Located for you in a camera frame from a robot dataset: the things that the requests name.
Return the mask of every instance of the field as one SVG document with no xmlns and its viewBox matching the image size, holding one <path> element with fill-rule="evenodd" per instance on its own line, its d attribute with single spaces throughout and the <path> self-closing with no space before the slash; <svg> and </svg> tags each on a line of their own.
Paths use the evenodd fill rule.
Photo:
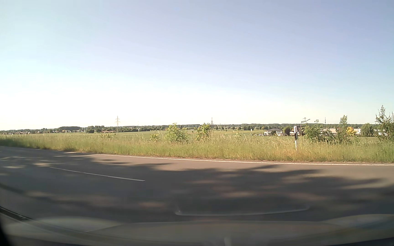
<svg viewBox="0 0 394 246">
<path fill-rule="evenodd" d="M 375 137 L 354 137 L 350 145 L 310 143 L 299 139 L 295 149 L 293 137 L 252 136 L 249 131 L 214 131 L 208 141 L 196 141 L 188 131 L 187 144 L 163 140 L 165 131 L 99 133 L 48 133 L 0 135 L 0 145 L 76 151 L 88 153 L 163 156 L 200 159 L 236 159 L 267 161 L 357 161 L 394 163 L 394 144 L 379 142 Z M 150 135 L 159 133 L 160 140 L 151 142 Z"/>
</svg>

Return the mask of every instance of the road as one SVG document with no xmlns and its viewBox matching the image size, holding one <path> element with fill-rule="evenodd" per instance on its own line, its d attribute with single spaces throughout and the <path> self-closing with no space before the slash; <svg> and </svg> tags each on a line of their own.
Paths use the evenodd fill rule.
<svg viewBox="0 0 394 246">
<path fill-rule="evenodd" d="M 321 221 L 394 214 L 394 165 L 181 160 L 0 147 L 0 206 L 31 218 Z"/>
</svg>

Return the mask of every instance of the building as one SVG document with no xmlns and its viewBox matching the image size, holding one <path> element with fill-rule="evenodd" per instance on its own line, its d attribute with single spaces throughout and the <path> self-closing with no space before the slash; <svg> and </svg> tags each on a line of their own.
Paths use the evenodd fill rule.
<svg viewBox="0 0 394 246">
<path fill-rule="evenodd" d="M 275 132 L 276 134 L 283 133 L 282 129 L 273 128 L 273 129 L 269 129 L 268 131 L 264 132 L 264 136 L 270 136 L 272 132 Z"/>
</svg>

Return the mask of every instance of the green field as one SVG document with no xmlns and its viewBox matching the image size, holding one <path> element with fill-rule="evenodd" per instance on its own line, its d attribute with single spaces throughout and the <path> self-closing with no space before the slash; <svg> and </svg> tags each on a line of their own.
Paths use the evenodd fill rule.
<svg viewBox="0 0 394 246">
<path fill-rule="evenodd" d="M 394 163 L 394 143 L 379 142 L 375 137 L 354 137 L 351 145 L 310 143 L 299 139 L 295 149 L 293 137 L 251 136 L 263 131 L 214 131 L 208 141 L 196 141 L 195 132 L 188 131 L 186 144 L 163 140 L 165 131 L 99 133 L 48 133 L 30 135 L 0 135 L 0 145 L 76 151 L 88 153 L 163 156 L 201 159 L 236 159 L 267 161 L 357 161 Z M 161 140 L 150 142 L 151 134 Z"/>
</svg>

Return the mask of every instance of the tree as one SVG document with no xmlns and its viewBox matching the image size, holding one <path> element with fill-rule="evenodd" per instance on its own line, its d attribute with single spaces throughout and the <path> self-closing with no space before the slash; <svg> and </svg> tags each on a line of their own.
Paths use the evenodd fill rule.
<svg viewBox="0 0 394 246">
<path fill-rule="evenodd" d="M 379 124 L 378 138 L 380 140 L 394 142 L 394 112 L 386 116 L 386 109 L 384 106 L 381 106 L 379 115 L 376 115 L 376 122 Z"/>
<path fill-rule="evenodd" d="M 347 115 L 343 115 L 343 117 L 340 118 L 340 123 L 337 128 L 337 141 L 340 144 L 349 144 L 351 142 L 349 134 L 347 133 Z"/>
<path fill-rule="evenodd" d="M 348 135 L 348 136 L 353 136 L 353 135 L 355 135 L 355 130 L 354 130 L 354 128 L 351 127 L 351 126 L 348 126 L 348 127 L 347 127 L 346 132 L 347 132 L 347 135 Z"/>
<path fill-rule="evenodd" d="M 289 135 L 291 132 L 291 126 L 287 126 L 286 128 L 284 128 L 284 132 L 285 134 Z"/>
<path fill-rule="evenodd" d="M 186 131 L 179 129 L 176 123 L 168 126 L 167 130 L 167 140 L 170 142 L 186 143 L 188 142 L 188 135 Z"/>
<path fill-rule="evenodd" d="M 370 123 L 366 123 L 361 127 L 361 136 L 363 137 L 372 137 L 374 133 L 375 131 Z"/>
<path fill-rule="evenodd" d="M 212 134 L 211 126 L 209 124 L 203 123 L 203 125 L 197 128 L 197 137 L 198 141 L 204 141 L 209 139 Z"/>
</svg>

